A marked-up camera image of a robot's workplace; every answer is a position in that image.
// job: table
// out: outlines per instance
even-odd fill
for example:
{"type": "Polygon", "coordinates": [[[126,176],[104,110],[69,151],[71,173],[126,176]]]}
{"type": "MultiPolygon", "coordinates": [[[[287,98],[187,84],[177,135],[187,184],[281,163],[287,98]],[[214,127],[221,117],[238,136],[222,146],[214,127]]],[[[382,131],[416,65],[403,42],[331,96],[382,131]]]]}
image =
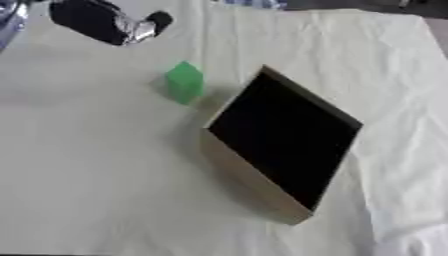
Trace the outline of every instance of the table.
{"type": "Polygon", "coordinates": [[[176,23],[157,40],[115,48],[54,26],[36,6],[0,58],[1,252],[368,255],[395,230],[443,210],[443,191],[423,202],[420,190],[410,194],[422,213],[386,175],[414,175],[406,154],[429,159],[418,150],[427,122],[418,134],[411,128],[447,80],[447,61],[421,18],[116,3],[137,17],[167,10],[176,23]],[[182,60],[206,75],[207,96],[194,107],[160,90],[164,72],[182,60]],[[296,227],[275,222],[197,147],[205,120],[262,64],[366,123],[316,216],[296,227]],[[403,151],[409,136],[414,151],[403,151]]]}

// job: wooden box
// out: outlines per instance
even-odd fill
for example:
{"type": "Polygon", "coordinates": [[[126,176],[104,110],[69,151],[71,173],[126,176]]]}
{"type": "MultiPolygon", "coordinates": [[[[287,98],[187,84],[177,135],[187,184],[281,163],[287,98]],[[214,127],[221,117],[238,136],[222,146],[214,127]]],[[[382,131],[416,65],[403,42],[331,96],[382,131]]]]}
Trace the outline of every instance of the wooden box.
{"type": "Polygon", "coordinates": [[[362,124],[263,67],[201,133],[203,153],[297,224],[314,210],[362,124]]]}

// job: metal object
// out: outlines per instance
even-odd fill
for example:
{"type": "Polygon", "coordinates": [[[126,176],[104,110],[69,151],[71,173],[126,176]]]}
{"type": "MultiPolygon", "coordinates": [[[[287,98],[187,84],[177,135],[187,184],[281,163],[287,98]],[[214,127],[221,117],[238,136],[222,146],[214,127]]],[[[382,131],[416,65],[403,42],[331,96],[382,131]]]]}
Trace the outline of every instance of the metal object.
{"type": "Polygon", "coordinates": [[[0,0],[0,52],[20,32],[28,18],[28,1],[0,0]]]}
{"type": "Polygon", "coordinates": [[[400,3],[398,4],[399,7],[404,8],[408,6],[408,4],[411,2],[411,0],[400,0],[400,3]]]}

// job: green cube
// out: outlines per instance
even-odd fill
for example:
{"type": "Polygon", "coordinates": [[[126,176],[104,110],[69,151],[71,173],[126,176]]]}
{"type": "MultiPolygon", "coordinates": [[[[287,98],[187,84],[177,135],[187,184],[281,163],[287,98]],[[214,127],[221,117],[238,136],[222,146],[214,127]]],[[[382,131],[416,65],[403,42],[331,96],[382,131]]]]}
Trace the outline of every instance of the green cube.
{"type": "Polygon", "coordinates": [[[203,93],[204,75],[186,61],[166,73],[166,79],[170,96],[181,104],[187,105],[203,93]]]}

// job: open box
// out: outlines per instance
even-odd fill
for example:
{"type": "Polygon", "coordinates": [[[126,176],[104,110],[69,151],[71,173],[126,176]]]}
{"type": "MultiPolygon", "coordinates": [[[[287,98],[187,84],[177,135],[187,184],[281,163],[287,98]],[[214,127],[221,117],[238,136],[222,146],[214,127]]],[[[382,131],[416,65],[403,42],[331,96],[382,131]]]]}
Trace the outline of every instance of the open box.
{"type": "Polygon", "coordinates": [[[263,67],[201,133],[203,153],[275,207],[312,216],[362,124],[263,67]]]}

